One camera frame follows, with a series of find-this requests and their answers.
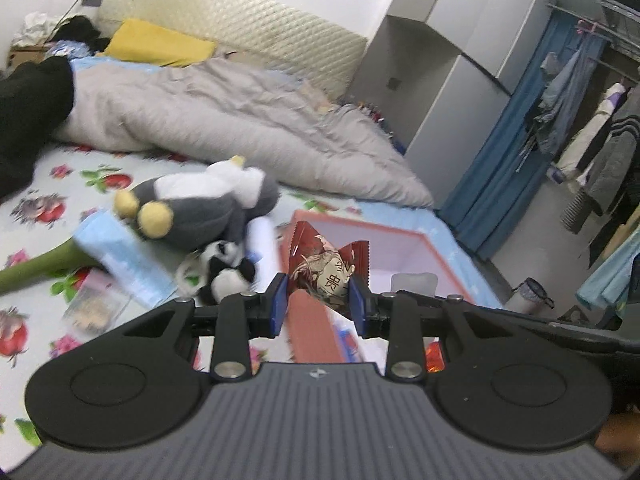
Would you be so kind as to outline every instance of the pillow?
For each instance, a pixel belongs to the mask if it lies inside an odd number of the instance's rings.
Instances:
[[[211,57],[213,41],[198,40],[153,23],[127,18],[104,53],[121,61],[187,66]]]

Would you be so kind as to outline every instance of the blue curtain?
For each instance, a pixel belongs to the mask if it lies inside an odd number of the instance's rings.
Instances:
[[[495,254],[520,221],[551,162],[550,156],[535,150],[516,173],[528,137],[525,115],[545,88],[540,65],[549,52],[559,53],[563,62],[571,57],[573,52],[564,47],[580,41],[576,22],[565,13],[553,13],[500,120],[439,212],[458,241],[484,260]],[[590,56],[597,59],[603,47],[602,40],[596,41]]]

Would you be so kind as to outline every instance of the gray blanket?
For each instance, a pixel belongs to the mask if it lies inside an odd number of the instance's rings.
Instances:
[[[328,110],[307,84],[223,59],[155,73],[83,70],[58,138],[116,152],[158,146],[209,162],[244,155],[292,186],[407,206],[433,201],[358,110]]]

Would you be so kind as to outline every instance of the headboard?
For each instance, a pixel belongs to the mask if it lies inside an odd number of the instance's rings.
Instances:
[[[103,0],[98,28],[112,36],[139,18],[261,57],[268,68],[309,79],[330,98],[344,93],[367,39],[273,0]]]

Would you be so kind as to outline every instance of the surgical mask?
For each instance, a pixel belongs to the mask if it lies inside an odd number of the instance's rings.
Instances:
[[[142,242],[110,212],[88,216],[73,234],[84,252],[98,260],[120,286],[147,308],[158,306],[177,287]]]

